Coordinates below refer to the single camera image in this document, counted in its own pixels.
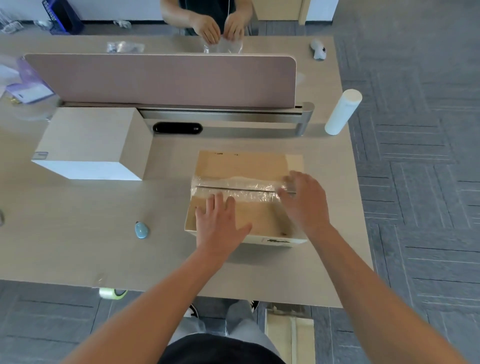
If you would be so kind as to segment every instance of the wall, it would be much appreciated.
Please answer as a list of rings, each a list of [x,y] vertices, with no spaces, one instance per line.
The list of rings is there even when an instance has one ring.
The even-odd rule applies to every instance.
[[[160,0],[69,0],[83,20],[161,20]],[[307,21],[330,21],[338,0],[311,0]],[[0,0],[0,9],[19,20],[47,20],[41,0]]]

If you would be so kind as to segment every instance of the shoe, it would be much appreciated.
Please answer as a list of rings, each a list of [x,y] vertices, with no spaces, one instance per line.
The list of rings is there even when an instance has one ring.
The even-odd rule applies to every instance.
[[[260,303],[260,301],[250,301],[250,306],[252,307],[252,313],[255,312],[259,303]]]
[[[191,304],[190,307],[187,308],[187,312],[185,312],[183,317],[196,317],[196,318],[198,318],[198,312],[197,312],[197,309],[195,308],[195,306]]]

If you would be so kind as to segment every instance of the gray carpet tile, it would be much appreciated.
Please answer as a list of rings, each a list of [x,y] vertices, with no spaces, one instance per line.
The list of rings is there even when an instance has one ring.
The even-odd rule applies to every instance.
[[[332,25],[259,22],[260,35],[335,37],[342,86],[363,94],[349,128],[374,270],[472,363],[480,363],[479,18],[476,0],[343,0]],[[178,30],[91,24],[85,33]],[[0,363],[57,363],[139,294],[105,301],[90,288],[0,281]],[[195,300],[219,335],[233,302]],[[261,329],[271,305],[254,314]],[[368,362],[344,310],[309,312],[318,364]]]

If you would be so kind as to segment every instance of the black shirt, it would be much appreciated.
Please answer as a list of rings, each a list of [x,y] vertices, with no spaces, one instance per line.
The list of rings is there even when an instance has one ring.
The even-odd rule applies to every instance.
[[[218,24],[221,34],[223,34],[225,20],[235,11],[234,0],[179,0],[179,5],[182,9],[211,16]]]
[[[167,346],[158,364],[285,364],[285,362],[258,344],[210,334],[193,334]]]

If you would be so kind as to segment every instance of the gray pants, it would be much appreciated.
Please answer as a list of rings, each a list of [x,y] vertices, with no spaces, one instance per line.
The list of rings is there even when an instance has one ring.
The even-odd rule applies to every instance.
[[[226,317],[228,337],[262,345],[280,356],[278,350],[253,320],[250,303],[240,300],[230,306]],[[191,334],[206,333],[205,324],[196,317],[184,317],[173,333],[168,344]]]

